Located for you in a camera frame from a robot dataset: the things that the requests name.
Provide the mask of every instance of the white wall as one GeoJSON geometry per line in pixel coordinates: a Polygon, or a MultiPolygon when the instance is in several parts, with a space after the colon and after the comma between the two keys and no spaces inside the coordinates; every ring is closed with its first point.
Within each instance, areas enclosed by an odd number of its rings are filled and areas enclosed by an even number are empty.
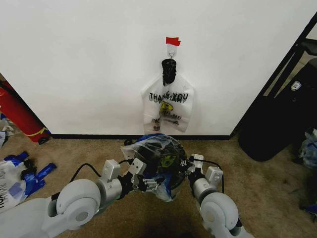
{"type": "MultiPolygon", "coordinates": [[[[142,134],[166,36],[196,88],[185,134],[229,135],[316,0],[3,0],[0,72],[52,133],[142,134]]],[[[180,134],[167,131],[169,134],[180,134]]]]}

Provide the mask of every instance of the black cable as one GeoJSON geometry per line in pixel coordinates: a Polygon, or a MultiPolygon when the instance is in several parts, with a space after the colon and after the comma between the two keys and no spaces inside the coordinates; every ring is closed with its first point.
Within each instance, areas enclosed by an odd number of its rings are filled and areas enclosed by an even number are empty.
{"type": "Polygon", "coordinates": [[[134,160],[134,159],[121,160],[121,161],[119,162],[119,164],[122,164],[122,163],[124,163],[124,162],[128,162],[128,163],[129,163],[129,165],[131,165],[131,164],[132,164],[132,162],[133,162],[133,160],[134,160]]]}
{"type": "Polygon", "coordinates": [[[124,162],[128,162],[128,160],[121,160],[121,161],[119,162],[119,164],[122,164],[122,163],[124,163],[124,162]]]}
{"type": "MultiPolygon", "coordinates": [[[[206,162],[206,163],[210,163],[210,164],[216,165],[217,167],[219,167],[222,170],[221,166],[219,164],[217,164],[216,162],[209,161],[209,160],[198,160],[198,159],[193,159],[193,160],[202,161],[202,162],[206,162]]],[[[222,177],[221,177],[221,187],[222,187],[222,193],[224,193],[224,176],[223,176],[223,173],[222,173],[222,177]]]]}
{"type": "Polygon", "coordinates": [[[95,174],[98,176],[98,177],[101,177],[101,175],[97,172],[97,170],[94,168],[94,166],[92,166],[91,164],[88,164],[88,163],[84,163],[82,164],[78,169],[77,171],[74,173],[73,177],[71,178],[71,180],[69,182],[73,182],[74,179],[76,178],[76,176],[78,175],[79,171],[85,166],[89,166],[94,172],[95,174]]]}

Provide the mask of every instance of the baseboard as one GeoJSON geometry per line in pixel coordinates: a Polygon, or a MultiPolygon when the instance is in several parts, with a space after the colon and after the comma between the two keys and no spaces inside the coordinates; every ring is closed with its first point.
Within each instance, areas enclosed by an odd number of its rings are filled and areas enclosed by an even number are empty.
{"type": "MultiPolygon", "coordinates": [[[[54,139],[138,139],[142,135],[51,134],[54,139]]],[[[172,135],[177,140],[228,140],[229,135],[172,135]]]]}

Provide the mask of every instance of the clear plastic wrap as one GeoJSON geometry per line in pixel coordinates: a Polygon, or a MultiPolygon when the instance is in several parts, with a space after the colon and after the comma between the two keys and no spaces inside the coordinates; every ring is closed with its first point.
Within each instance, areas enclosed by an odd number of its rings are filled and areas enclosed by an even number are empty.
{"type": "Polygon", "coordinates": [[[317,170],[317,130],[305,132],[305,136],[307,139],[302,143],[299,157],[303,158],[306,167],[317,170]]]}
{"type": "Polygon", "coordinates": [[[153,193],[169,202],[177,195],[177,188],[185,178],[182,162],[187,160],[183,146],[174,138],[164,134],[145,135],[134,144],[123,146],[125,159],[138,158],[146,163],[145,179],[164,178],[153,193]]]}

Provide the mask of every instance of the plastic bag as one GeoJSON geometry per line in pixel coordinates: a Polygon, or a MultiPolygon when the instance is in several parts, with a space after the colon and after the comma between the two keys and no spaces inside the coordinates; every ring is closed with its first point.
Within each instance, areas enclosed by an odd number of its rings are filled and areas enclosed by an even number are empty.
{"type": "Polygon", "coordinates": [[[48,164],[37,175],[36,168],[26,160],[28,154],[9,155],[0,162],[0,213],[23,202],[45,186],[43,178],[56,168],[48,164]]]}
{"type": "Polygon", "coordinates": [[[170,84],[163,83],[161,76],[142,93],[145,134],[160,132],[161,126],[187,129],[194,88],[180,75],[170,84]]]}
{"type": "Polygon", "coordinates": [[[306,140],[303,141],[299,157],[303,159],[304,165],[310,169],[317,170],[317,130],[312,133],[305,132],[306,140]]]}
{"type": "Polygon", "coordinates": [[[144,135],[134,144],[123,146],[121,151],[125,159],[138,158],[147,164],[142,174],[145,179],[164,179],[157,190],[152,191],[156,197],[165,202],[175,199],[185,178],[182,164],[187,160],[177,140],[164,134],[144,135]]]}

